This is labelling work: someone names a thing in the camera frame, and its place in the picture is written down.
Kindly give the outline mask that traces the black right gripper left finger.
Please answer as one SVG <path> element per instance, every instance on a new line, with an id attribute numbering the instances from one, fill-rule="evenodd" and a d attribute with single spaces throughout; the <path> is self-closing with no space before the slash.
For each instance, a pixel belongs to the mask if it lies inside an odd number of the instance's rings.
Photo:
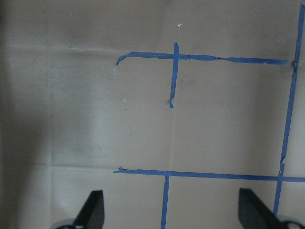
<path id="1" fill-rule="evenodd" d="M 103 191 L 92 191 L 72 224 L 73 229 L 102 229 L 105 220 Z"/>

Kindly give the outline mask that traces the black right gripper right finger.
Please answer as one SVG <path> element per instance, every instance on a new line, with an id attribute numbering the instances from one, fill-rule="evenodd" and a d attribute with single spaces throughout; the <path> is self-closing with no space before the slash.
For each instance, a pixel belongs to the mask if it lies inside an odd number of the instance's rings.
<path id="1" fill-rule="evenodd" d="M 244 229 L 292 229 L 292 221 L 280 221 L 248 188 L 239 189 L 238 219 Z"/>

